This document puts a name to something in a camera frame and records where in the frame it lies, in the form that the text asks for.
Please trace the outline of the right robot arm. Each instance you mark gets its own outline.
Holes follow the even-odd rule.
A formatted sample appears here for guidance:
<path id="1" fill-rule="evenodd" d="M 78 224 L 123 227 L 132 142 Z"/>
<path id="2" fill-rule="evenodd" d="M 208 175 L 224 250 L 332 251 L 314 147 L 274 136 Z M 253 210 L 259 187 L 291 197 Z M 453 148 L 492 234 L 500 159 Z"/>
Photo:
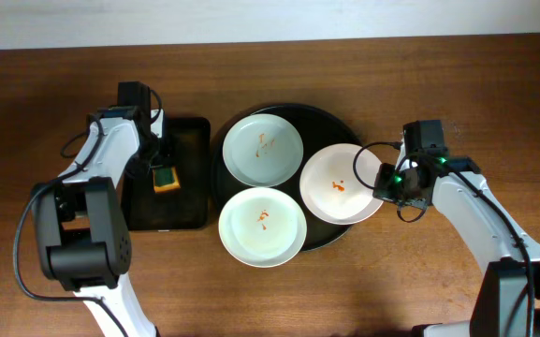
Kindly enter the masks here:
<path id="1" fill-rule="evenodd" d="M 434 208 L 457 230 L 484 278 L 469 320 L 415 326 L 415 336 L 540 336 L 540 243 L 493 196 L 478 165 L 452 157 L 440 121 L 416 121 L 379 168 L 373 195 L 397 208 Z"/>

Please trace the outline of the white plate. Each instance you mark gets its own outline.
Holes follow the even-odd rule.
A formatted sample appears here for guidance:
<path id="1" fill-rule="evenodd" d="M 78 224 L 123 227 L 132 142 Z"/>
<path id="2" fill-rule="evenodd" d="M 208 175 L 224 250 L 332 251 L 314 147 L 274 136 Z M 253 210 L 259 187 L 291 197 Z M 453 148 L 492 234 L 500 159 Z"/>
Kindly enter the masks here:
<path id="1" fill-rule="evenodd" d="M 299 191 L 307 209 L 330 224 L 352 225 L 374 215 L 383 202 L 371 185 L 381 161 L 359 145 L 340 143 L 315 153 L 305 164 Z"/>
<path id="2" fill-rule="evenodd" d="M 300 205 L 273 188 L 253 187 L 233 196 L 220 212 L 218 231 L 226 250 L 243 264 L 280 266 L 299 253 L 307 223 Z"/>

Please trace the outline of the white plate front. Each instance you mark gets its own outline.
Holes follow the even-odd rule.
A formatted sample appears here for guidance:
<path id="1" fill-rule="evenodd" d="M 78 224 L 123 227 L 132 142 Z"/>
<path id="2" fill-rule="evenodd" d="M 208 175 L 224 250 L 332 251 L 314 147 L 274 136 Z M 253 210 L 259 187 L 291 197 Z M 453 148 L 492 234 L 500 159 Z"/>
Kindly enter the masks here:
<path id="1" fill-rule="evenodd" d="M 218 231 L 226 250 L 243 264 L 280 266 L 299 253 L 307 223 L 300 205 L 273 188 L 253 187 L 233 196 L 220 212 Z"/>

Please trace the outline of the pale grey plate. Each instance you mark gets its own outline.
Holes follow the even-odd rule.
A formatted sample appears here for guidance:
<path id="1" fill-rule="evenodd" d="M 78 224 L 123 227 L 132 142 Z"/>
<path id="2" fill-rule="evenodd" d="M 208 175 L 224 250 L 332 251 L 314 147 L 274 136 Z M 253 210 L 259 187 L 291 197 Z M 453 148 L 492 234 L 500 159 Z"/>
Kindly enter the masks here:
<path id="1" fill-rule="evenodd" d="M 254 114 L 227 132 L 222 156 L 227 170 L 241 183 L 272 187 L 286 182 L 299 169 L 304 147 L 299 131 L 273 114 Z"/>

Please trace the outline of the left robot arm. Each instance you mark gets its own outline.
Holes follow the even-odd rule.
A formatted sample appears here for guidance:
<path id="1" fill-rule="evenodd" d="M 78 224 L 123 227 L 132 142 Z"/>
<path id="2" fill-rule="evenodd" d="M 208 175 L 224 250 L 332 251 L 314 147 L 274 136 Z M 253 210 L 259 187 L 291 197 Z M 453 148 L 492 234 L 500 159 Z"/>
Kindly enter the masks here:
<path id="1" fill-rule="evenodd" d="M 87 118 L 86 141 L 58 177 L 37 184 L 22 219 L 31 217 L 40 268 L 57 281 L 63 296 L 34 300 L 81 302 L 106 336 L 156 336 L 144 314 L 128 270 L 132 244 L 117 186 L 124 175 L 147 175 L 159 154 L 160 110 L 155 92 L 139 81 L 118 85 L 115 104 Z"/>

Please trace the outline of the green and orange sponge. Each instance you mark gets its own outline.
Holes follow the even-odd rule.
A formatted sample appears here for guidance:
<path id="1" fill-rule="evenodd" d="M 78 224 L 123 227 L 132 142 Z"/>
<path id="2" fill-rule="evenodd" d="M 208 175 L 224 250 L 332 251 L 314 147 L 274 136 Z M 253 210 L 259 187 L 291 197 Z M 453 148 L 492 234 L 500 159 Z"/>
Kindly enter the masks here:
<path id="1" fill-rule="evenodd" d="M 180 189 L 180 181 L 175 167 L 153 169 L 153 190 L 156 194 Z"/>

